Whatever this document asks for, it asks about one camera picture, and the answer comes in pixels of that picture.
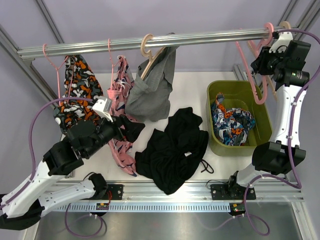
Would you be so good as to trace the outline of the blue orange skull shorts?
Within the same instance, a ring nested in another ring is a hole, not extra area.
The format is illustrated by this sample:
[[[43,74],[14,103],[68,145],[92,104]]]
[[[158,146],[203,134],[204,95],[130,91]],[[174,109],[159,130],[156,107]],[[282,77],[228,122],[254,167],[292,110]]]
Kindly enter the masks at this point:
[[[256,120],[243,108],[226,108],[224,100],[224,94],[219,92],[210,106],[214,135],[224,145],[244,146]]]

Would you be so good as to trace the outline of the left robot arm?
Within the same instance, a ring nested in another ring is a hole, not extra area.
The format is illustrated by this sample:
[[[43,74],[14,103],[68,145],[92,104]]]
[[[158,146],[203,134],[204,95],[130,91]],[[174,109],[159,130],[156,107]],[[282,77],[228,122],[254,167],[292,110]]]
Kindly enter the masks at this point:
[[[67,130],[66,137],[47,151],[36,168],[34,178],[26,180],[27,187],[17,187],[1,196],[4,205],[0,227],[5,230],[25,230],[59,207],[79,200],[100,200],[107,195],[108,184],[102,174],[93,173],[73,186],[49,191],[73,170],[81,167],[111,140],[133,143],[145,128],[144,123],[130,121],[125,115],[113,116],[96,126],[81,120]]]

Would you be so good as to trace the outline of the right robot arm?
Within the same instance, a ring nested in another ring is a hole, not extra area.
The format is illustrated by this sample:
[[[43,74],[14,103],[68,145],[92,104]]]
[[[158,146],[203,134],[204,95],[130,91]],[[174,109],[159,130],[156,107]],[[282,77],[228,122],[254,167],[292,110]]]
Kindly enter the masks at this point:
[[[230,176],[225,188],[229,197],[242,199],[253,189],[253,179],[285,175],[305,159],[299,122],[307,93],[304,87],[310,80],[310,74],[303,71],[310,48],[311,44],[304,41],[276,41],[271,47],[262,47],[251,63],[254,73],[271,75],[276,83],[276,127],[269,141],[254,149],[251,164]]]

